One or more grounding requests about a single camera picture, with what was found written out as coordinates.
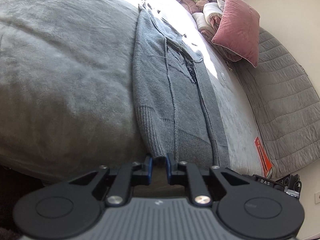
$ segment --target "silver screw head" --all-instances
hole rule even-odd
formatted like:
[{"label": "silver screw head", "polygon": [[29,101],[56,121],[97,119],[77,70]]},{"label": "silver screw head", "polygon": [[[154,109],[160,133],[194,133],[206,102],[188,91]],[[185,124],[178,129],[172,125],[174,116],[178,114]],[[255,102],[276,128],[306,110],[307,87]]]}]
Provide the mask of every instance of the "silver screw head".
[{"label": "silver screw head", "polygon": [[198,204],[208,204],[211,201],[211,199],[208,196],[198,196],[195,197],[195,202]]},{"label": "silver screw head", "polygon": [[110,204],[118,205],[118,204],[122,203],[123,199],[120,196],[110,196],[110,197],[107,198],[107,201]]}]

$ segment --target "orange booklet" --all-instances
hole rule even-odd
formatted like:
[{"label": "orange booklet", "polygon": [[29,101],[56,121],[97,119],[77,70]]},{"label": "orange booklet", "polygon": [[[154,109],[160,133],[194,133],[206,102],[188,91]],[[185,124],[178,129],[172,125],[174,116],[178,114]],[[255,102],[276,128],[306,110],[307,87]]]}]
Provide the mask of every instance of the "orange booklet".
[{"label": "orange booklet", "polygon": [[271,170],[272,168],[272,163],[270,162],[260,140],[259,140],[259,137],[257,137],[255,140],[254,140],[254,143],[257,147],[257,150],[258,150],[258,153],[259,153],[259,156],[260,156],[260,160],[261,160],[261,164],[262,164],[262,169],[263,169],[263,173],[264,173],[264,176],[267,177],[269,171]]}]

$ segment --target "white pillow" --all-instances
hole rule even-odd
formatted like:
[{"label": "white pillow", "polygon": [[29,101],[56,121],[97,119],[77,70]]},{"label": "white pillow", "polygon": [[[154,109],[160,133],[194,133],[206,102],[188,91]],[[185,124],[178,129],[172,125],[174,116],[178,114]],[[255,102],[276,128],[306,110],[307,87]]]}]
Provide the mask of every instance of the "white pillow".
[{"label": "white pillow", "polygon": [[217,0],[217,3],[219,5],[220,10],[223,11],[224,10],[224,1],[223,0]]}]

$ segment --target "bed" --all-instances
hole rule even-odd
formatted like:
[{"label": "bed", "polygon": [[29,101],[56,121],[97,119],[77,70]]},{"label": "bed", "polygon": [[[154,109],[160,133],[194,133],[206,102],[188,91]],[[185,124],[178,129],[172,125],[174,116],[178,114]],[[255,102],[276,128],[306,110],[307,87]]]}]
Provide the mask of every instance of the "bed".
[{"label": "bed", "polygon": [[[235,71],[176,0],[149,1],[204,56],[231,169],[263,176],[260,132]],[[144,159],[132,98],[140,2],[0,0],[1,165],[54,182]]]}]

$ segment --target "dark rug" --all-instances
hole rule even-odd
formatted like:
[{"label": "dark rug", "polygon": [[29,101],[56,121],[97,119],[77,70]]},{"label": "dark rug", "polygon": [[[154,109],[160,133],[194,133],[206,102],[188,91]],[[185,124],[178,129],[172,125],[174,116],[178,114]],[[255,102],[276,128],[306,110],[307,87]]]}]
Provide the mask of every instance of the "dark rug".
[{"label": "dark rug", "polygon": [[42,187],[41,180],[0,166],[0,240],[20,237],[12,218],[13,207],[22,196]]}]

